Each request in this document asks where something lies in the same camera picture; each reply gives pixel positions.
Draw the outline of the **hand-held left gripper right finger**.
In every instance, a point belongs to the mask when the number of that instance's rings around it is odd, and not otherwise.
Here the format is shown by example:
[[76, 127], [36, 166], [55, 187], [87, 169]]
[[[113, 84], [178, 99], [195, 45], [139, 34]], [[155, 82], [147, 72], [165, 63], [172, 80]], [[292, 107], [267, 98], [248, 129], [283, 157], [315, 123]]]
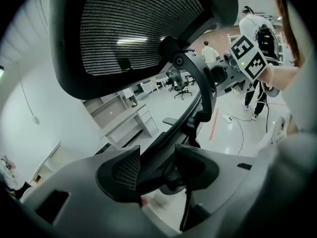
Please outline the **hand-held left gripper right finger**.
[[256, 237], [252, 207], [273, 160], [273, 147], [256, 157], [176, 145], [174, 160], [187, 192], [182, 238]]

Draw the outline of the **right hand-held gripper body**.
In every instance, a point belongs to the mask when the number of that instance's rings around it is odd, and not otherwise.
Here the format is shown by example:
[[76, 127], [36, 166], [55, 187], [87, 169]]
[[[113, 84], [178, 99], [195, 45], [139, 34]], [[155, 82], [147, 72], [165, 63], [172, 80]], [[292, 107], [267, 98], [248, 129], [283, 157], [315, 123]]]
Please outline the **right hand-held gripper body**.
[[241, 35], [230, 44], [223, 59], [210, 67], [217, 95], [222, 96], [232, 90], [242, 93], [254, 91], [254, 82], [270, 63], [278, 65], [278, 60], [264, 56], [255, 42]]

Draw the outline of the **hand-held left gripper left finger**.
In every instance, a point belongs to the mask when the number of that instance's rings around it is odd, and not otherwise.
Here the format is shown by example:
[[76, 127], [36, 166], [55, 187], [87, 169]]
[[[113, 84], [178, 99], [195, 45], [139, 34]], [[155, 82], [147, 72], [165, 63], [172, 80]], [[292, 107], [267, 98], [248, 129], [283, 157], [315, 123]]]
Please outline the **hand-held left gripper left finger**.
[[107, 150], [72, 162], [22, 201], [40, 220], [67, 238], [171, 238], [177, 232], [136, 190], [138, 146]]

